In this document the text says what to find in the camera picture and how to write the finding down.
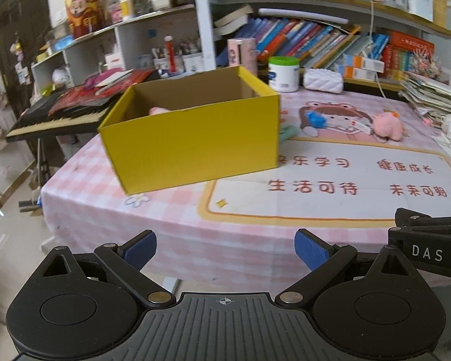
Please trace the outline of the white staples box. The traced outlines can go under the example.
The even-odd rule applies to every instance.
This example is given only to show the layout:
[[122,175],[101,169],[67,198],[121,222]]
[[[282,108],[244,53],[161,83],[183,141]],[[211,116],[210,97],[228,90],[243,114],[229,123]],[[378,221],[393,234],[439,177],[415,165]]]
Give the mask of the white staples box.
[[359,132],[367,135],[372,134],[371,125],[365,122],[347,120],[344,122],[343,127],[345,128],[347,134],[357,134]]

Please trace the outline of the large pink plush toy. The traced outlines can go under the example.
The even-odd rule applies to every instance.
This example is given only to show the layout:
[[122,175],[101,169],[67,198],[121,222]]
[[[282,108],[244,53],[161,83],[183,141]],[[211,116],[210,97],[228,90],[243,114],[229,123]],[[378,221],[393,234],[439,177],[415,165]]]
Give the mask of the large pink plush toy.
[[159,114],[169,113],[169,112],[170,112],[170,110],[167,108],[153,107],[149,110],[149,115],[153,116],[153,115],[159,115]]

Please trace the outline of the pink checkered cartoon desk mat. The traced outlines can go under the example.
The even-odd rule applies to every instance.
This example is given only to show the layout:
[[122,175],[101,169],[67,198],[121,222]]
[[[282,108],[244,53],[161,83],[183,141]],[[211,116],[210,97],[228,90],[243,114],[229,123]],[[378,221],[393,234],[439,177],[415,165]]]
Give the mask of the pink checkered cartoon desk mat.
[[[306,271],[293,250],[300,228],[376,252],[399,208],[451,216],[451,157],[407,104],[303,90],[282,97],[281,116],[299,125],[301,108],[322,106],[332,107],[340,126],[302,129],[282,143],[275,169],[133,196],[94,138],[43,188],[45,222],[75,253],[151,229],[158,249],[149,272],[237,292],[278,292]],[[373,116],[384,112],[400,115],[401,141],[381,143],[373,131],[347,134],[343,127],[356,120],[372,128]]]

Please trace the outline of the small pink plush toy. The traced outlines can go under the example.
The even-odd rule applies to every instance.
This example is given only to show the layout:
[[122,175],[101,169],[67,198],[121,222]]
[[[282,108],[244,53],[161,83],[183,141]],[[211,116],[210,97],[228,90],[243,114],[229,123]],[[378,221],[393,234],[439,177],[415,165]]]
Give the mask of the small pink plush toy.
[[384,112],[373,116],[372,130],[375,139],[381,143],[389,140],[399,142],[404,135],[404,126],[396,112]]

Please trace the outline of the blue hair clip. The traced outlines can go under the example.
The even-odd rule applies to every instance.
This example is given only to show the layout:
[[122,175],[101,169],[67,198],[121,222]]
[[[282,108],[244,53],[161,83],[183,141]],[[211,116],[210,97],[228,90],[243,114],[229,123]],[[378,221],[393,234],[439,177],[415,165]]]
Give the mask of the blue hair clip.
[[324,129],[327,127],[327,119],[321,113],[315,111],[308,111],[306,113],[307,122],[315,129]]

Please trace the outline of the stack of papers and booklets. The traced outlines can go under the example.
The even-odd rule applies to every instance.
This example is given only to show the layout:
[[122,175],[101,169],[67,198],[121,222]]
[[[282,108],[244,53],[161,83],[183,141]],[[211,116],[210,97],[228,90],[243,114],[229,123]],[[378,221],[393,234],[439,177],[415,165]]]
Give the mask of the stack of papers and booklets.
[[451,116],[451,86],[415,73],[406,73],[399,94],[430,125],[441,128]]

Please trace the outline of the yellow cardboard box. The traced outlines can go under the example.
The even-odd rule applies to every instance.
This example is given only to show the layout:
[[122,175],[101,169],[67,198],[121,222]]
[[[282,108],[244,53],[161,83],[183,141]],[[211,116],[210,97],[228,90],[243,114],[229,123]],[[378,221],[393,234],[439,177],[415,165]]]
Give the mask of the yellow cardboard box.
[[98,131],[132,195],[273,169],[279,114],[279,94],[236,66],[130,86]]

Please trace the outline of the white quilted pouch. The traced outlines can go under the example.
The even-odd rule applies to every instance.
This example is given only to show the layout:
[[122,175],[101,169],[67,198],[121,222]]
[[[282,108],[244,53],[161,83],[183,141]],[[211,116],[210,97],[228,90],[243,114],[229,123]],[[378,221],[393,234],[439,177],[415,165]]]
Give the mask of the white quilted pouch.
[[340,73],[328,69],[306,69],[303,76],[306,90],[340,94],[344,80]]

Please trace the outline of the white jar green lid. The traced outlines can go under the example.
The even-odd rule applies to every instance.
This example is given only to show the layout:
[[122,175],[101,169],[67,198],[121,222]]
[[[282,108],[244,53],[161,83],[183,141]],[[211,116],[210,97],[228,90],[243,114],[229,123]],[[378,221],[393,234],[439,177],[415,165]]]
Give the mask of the white jar green lid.
[[272,56],[268,60],[269,86],[277,92],[291,93],[299,89],[300,61],[291,56]]

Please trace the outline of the orange blue white box upper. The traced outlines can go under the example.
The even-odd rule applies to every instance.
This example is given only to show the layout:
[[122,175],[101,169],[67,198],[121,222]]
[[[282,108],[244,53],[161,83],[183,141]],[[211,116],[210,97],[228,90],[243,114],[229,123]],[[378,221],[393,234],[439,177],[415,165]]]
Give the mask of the orange blue white box upper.
[[344,65],[376,73],[383,73],[385,71],[385,63],[383,61],[369,59],[359,55],[345,55]]

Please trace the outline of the row of colourful books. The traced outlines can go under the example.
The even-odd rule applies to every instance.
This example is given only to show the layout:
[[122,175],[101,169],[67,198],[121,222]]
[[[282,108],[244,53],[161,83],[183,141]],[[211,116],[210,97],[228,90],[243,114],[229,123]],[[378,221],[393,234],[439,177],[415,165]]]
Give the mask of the row of colourful books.
[[298,58],[301,68],[336,69],[345,55],[380,60],[388,37],[317,20],[244,16],[232,38],[254,38],[256,61],[267,66],[272,56]]

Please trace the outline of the red tube bottle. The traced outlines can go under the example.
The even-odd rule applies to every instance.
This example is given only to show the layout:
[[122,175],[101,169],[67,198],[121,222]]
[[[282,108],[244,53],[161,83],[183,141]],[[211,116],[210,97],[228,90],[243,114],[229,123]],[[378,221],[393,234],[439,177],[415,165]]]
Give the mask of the red tube bottle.
[[176,61],[175,61],[175,50],[173,47],[173,37],[167,35],[164,37],[166,55],[168,60],[168,70],[170,73],[176,73]]

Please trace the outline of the pink cylindrical container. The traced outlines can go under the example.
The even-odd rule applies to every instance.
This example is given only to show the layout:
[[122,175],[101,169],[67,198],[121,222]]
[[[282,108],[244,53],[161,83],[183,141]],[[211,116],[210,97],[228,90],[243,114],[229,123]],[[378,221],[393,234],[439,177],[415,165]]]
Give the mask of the pink cylindrical container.
[[231,38],[227,42],[230,66],[243,66],[257,75],[256,40],[254,38]]

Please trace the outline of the white wooden bookshelf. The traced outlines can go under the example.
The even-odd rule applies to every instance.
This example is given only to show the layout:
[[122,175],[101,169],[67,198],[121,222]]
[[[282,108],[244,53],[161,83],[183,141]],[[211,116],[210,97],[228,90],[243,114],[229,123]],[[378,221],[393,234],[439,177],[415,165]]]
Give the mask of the white wooden bookshelf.
[[[64,36],[51,55],[39,55],[32,64],[43,91],[130,69],[183,76],[229,66],[227,42],[244,16],[317,20],[367,33],[395,30],[424,40],[425,33],[451,38],[437,18],[446,6],[437,0],[101,0],[103,28],[74,39],[65,1],[49,0],[51,20]],[[176,73],[168,70],[167,35],[173,37]]]

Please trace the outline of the cartoon figure gift box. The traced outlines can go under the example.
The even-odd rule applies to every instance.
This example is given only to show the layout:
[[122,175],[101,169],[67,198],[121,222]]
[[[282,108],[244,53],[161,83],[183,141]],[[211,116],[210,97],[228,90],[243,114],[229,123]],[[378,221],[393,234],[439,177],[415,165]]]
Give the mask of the cartoon figure gift box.
[[103,28],[105,23],[101,0],[66,0],[66,15],[74,39]]

